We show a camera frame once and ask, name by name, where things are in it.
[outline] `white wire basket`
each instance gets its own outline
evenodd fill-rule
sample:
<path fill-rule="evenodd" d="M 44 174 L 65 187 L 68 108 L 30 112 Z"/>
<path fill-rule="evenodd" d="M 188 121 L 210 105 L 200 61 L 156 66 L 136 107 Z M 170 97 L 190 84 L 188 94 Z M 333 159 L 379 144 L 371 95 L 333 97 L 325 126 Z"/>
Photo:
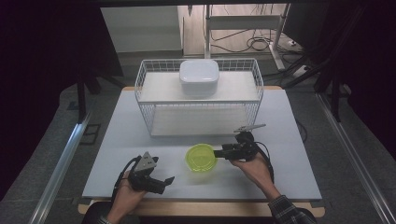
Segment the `white wire basket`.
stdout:
<path fill-rule="evenodd" d="M 255 59 L 213 59 L 219 65 L 217 91 L 183 93 L 179 69 L 186 60 L 144 60 L 135 97 L 151 136 L 234 135 L 252 125 L 262 101 L 262 75 Z"/>

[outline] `plaid sleeve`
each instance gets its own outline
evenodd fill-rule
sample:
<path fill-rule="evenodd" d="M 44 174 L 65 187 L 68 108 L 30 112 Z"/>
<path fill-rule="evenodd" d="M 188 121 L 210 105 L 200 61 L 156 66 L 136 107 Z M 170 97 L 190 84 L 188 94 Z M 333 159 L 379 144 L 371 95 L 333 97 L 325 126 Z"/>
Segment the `plaid sleeve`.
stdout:
<path fill-rule="evenodd" d="M 268 203 L 268 206 L 270 207 L 276 222 L 279 224 L 317 223 L 304 212 L 299 211 L 285 195 L 282 195 Z"/>

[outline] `yellow bowl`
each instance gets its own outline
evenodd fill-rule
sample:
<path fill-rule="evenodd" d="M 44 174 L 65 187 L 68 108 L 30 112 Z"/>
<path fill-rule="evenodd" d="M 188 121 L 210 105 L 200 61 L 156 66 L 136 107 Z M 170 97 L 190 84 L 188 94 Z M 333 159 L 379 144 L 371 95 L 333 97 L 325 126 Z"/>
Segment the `yellow bowl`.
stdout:
<path fill-rule="evenodd" d="M 191 147 L 186 153 L 185 160 L 193 172 L 210 171 L 218 162 L 213 147 L 208 144 L 198 144 Z"/>

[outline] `hand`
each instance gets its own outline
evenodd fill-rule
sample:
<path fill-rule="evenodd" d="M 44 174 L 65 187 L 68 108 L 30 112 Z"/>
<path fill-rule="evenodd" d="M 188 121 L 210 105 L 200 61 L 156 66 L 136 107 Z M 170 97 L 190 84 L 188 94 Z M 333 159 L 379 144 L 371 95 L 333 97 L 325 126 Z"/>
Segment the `hand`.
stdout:
<path fill-rule="evenodd" d="M 260 153 L 257 153 L 252 161 L 231 161 L 231 164 L 239 167 L 262 190 L 268 200 L 272 201 L 280 196 L 271 180 L 266 161 Z"/>
<path fill-rule="evenodd" d="M 130 171 L 124 173 L 117 191 L 113 206 L 107 215 L 107 220 L 112 224 L 120 223 L 120 221 L 129 213 L 131 213 L 140 201 L 143 199 L 146 191 L 135 191 L 132 189 L 128 181 Z"/>

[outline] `white wall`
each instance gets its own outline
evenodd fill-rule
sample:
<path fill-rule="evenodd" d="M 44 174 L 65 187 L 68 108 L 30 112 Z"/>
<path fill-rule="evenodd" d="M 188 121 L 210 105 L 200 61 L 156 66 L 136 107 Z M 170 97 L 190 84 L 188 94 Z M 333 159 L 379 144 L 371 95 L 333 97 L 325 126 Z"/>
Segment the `white wall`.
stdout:
<path fill-rule="evenodd" d="M 177 7 L 103 7 L 116 52 L 181 49 Z"/>

